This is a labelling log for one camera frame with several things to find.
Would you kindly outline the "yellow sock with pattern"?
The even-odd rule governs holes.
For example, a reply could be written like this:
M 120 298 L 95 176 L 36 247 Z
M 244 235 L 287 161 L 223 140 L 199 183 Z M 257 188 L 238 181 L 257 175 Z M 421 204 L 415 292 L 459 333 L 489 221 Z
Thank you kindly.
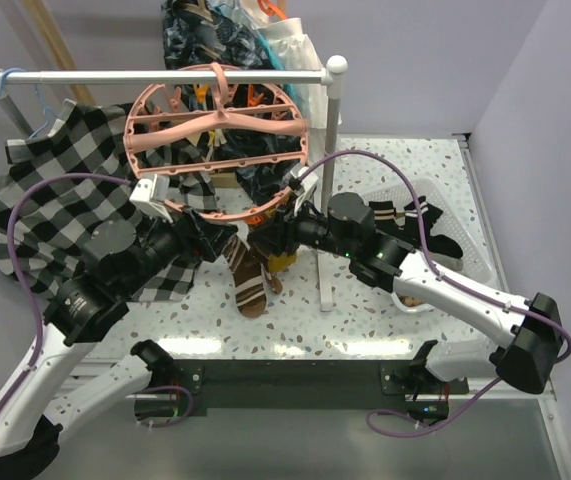
M 298 195 L 288 190 L 280 199 L 276 206 L 277 210 L 282 210 L 285 212 L 294 212 L 296 209 L 296 202 L 298 200 Z

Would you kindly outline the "brown striped sock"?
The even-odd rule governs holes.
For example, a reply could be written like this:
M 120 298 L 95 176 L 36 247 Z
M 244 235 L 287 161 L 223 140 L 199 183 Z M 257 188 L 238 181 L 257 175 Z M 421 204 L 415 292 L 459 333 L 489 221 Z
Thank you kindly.
M 260 267 L 263 280 L 275 295 L 280 295 L 283 290 L 281 281 L 275 274 L 271 273 L 266 266 L 260 265 Z
M 246 318 L 258 318 L 267 301 L 259 260 L 238 235 L 228 241 L 222 255 L 233 276 L 238 311 Z

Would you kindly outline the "pink round clip hanger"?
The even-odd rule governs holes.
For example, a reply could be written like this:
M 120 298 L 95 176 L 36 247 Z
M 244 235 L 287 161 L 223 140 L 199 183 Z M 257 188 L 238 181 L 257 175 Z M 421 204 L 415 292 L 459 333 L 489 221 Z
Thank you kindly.
M 134 102 L 124 127 L 123 147 L 132 174 L 160 174 L 185 180 L 220 171 L 263 163 L 294 160 L 307 166 L 309 128 L 294 100 L 284 91 L 284 81 L 240 80 L 241 69 L 218 63 L 182 69 L 183 79 L 170 85 L 151 84 Z M 245 129 L 275 135 L 299 136 L 301 147 L 290 153 L 215 160 L 214 149 L 225 142 L 223 132 Z M 288 185 L 264 204 L 239 213 L 208 207 L 204 216 L 214 222 L 243 221 L 256 226 L 276 210 Z M 188 203 L 168 193 L 169 213 L 181 212 Z

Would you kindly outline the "black striped sock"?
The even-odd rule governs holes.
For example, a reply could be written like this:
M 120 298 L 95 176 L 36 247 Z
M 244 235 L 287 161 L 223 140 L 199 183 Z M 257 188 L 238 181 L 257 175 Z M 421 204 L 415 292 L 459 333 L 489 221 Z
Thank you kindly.
M 368 206 L 374 212 L 376 228 L 387 234 L 397 233 L 404 229 L 405 213 L 398 211 L 391 200 L 369 201 Z

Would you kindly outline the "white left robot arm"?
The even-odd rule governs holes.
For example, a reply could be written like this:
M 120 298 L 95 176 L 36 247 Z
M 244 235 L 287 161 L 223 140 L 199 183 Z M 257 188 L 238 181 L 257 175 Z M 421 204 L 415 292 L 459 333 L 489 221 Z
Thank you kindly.
M 152 340 L 137 342 L 106 374 L 72 393 L 57 393 L 72 370 L 129 311 L 128 304 L 176 260 L 213 262 L 237 233 L 188 210 L 157 220 L 140 238 L 126 220 L 96 227 L 83 246 L 83 267 L 65 281 L 44 311 L 44 328 L 0 391 L 0 479 L 33 479 L 56 458 L 61 443 L 121 398 L 176 391 L 172 356 Z

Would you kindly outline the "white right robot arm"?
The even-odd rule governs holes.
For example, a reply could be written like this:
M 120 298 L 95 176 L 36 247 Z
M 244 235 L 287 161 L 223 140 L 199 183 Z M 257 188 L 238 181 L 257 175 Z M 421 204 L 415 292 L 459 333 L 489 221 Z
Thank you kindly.
M 333 196 L 324 215 L 308 203 L 280 206 L 249 239 L 275 256 L 301 245 L 342 256 L 361 283 L 419 299 L 483 334 L 480 341 L 425 342 L 410 369 L 421 392 L 491 369 L 511 387 L 540 394 L 561 350 L 570 347 L 551 297 L 526 299 L 436 264 L 414 244 L 379 230 L 373 210 L 355 193 Z

